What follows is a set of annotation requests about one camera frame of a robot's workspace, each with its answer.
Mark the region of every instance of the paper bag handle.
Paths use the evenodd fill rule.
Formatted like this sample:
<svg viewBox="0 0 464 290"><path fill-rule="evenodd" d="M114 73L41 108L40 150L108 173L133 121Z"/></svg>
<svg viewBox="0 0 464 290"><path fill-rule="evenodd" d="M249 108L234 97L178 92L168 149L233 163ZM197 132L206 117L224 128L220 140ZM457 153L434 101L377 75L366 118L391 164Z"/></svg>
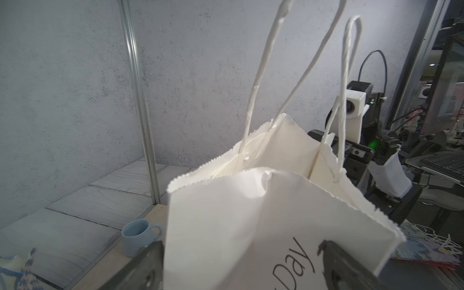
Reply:
<svg viewBox="0 0 464 290"><path fill-rule="evenodd" d="M245 129L243 132L242 143L240 144L240 149L238 154L242 153L245 146L246 138L250 132L250 123L251 116L253 115L253 109L255 108L256 94L258 93L259 84L263 78L264 69L266 68L267 62L271 57L272 49L276 42L277 35L279 34L280 28L284 23L284 19L287 14L290 12L291 6L293 5L294 0L283 0L280 3L279 9L277 10L277 15L272 23L271 31L267 36L266 45L264 46L263 56L261 57L261 62L259 63L258 71L255 76L255 81L253 82L253 87L251 88L250 98L248 98L248 107L246 109L245 117Z"/></svg>
<svg viewBox="0 0 464 290"><path fill-rule="evenodd" d="M351 50L351 31L353 29L353 24L356 23L356 39L354 41L354 47ZM337 96L335 100L335 104L332 108L332 113L330 114L329 121L325 127L324 135L322 136L321 144L319 145L319 149L317 152L317 156L315 158L314 163L317 161L317 158L320 155L321 148L323 144L327 140L327 136L329 135L330 126L332 126L332 122L334 121L335 115L337 111L340 110L340 114L338 115L338 172L335 173L335 181L338 182L342 174L344 174L343 162L345 160L345 141L346 141L346 115L347 115L347 96L346 96L346 89L348 84L348 75L351 69L351 64L353 63L354 54L356 53L356 49L358 47L359 38L361 35L361 17L359 15L352 16L348 20L345 26L345 33L343 35L343 48L342 48L342 81L340 82L340 94Z"/></svg>
<svg viewBox="0 0 464 290"><path fill-rule="evenodd" d="M274 47L274 44L276 42L277 35L280 31L280 28L282 27L282 24L284 22L285 16L288 14L288 12L291 9L291 6L293 5L293 0L283 0L282 3L279 6L279 9L277 11L276 18L274 19L274 22L272 23L271 27L271 32L269 32L269 35L266 40L266 45L264 47L264 52L263 56L261 57L261 62L259 64L258 72L256 73L255 81L253 82L253 87L251 89L250 93L250 98L248 99L248 107L246 109L246 117L245 117L245 129L243 132L243 137L242 137L242 142L240 144L240 148L238 150L238 154L241 154L243 151L243 148L245 147L246 139L248 137L248 134L250 132L250 124L251 124L251 116L253 115L253 110L255 107L255 101L256 101L256 94L258 93L259 89L259 84L261 83L261 79L263 77L264 69L266 68L267 62L271 56L272 49ZM340 19L343 9L345 8L346 5L346 0L340 0L340 5L338 6L338 10L335 14L334 20L332 21L332 24L330 24L330 28L325 34L324 38L322 39L321 44L319 45L319 48L316 51L316 54L314 55L313 59L311 60L308 68L305 70L303 75L301 76L300 80L296 84L296 86L293 88L292 92L288 96L288 98L285 100L283 105L280 107L279 111L277 112L276 117L272 120L271 125L268 128L269 130L272 128L274 125L277 117L284 111L284 109L287 107L287 105L290 103L291 99L293 98L293 95L295 92L298 90L298 88L301 86L309 72L312 70L314 65L316 64L317 60L319 59L319 56L321 55L325 45L327 44L330 36L332 35L332 32L335 29L335 26L338 23L338 20Z"/></svg>

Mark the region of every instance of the desk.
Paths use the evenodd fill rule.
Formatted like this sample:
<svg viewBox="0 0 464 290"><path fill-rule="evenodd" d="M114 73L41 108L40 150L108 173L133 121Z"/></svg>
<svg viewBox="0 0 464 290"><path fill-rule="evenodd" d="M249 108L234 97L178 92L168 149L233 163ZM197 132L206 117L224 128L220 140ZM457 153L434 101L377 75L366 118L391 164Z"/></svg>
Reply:
<svg viewBox="0 0 464 290"><path fill-rule="evenodd" d="M144 219L150 223L159 223L166 228L168 221L168 207L157 204ZM95 266L72 288L72 290L97 290L132 258L124 256L122 240L120 240Z"/></svg>

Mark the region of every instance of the keyboard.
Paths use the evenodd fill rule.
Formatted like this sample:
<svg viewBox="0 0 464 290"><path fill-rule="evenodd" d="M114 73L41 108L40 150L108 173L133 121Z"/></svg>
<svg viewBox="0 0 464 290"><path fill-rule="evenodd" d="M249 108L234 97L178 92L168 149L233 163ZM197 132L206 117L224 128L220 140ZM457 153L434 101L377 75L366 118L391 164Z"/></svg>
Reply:
<svg viewBox="0 0 464 290"><path fill-rule="evenodd" d="M464 150L426 157L421 161L430 169L444 171L445 175L464 181Z"/></svg>

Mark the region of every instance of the metal pole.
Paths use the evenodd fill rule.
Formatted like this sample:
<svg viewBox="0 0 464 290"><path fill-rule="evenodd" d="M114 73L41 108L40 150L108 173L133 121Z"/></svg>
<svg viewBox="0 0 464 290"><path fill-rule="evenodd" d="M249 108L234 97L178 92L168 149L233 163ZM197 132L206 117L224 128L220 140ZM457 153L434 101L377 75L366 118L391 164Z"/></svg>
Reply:
<svg viewBox="0 0 464 290"><path fill-rule="evenodd" d="M140 69L137 43L135 41L134 29L130 15L129 0L119 0L122 28L126 40L127 52L129 54L129 70L134 91L135 107L139 116L140 129L142 131L142 146L145 153L145 164L147 165L148 181L150 183L151 198L153 204L161 202L158 177L156 176L156 160L151 139L150 122L148 119L147 100L143 95L142 71Z"/></svg>

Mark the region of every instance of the green light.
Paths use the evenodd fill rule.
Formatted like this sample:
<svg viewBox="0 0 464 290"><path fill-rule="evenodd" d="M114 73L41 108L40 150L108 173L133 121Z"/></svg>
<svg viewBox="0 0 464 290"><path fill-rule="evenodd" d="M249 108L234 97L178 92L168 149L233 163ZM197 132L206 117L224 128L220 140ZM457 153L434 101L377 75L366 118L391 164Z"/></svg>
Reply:
<svg viewBox="0 0 464 290"><path fill-rule="evenodd" d="M377 147L379 146L379 140L375 139L374 141L370 142L368 145L370 148L376 150Z"/></svg>

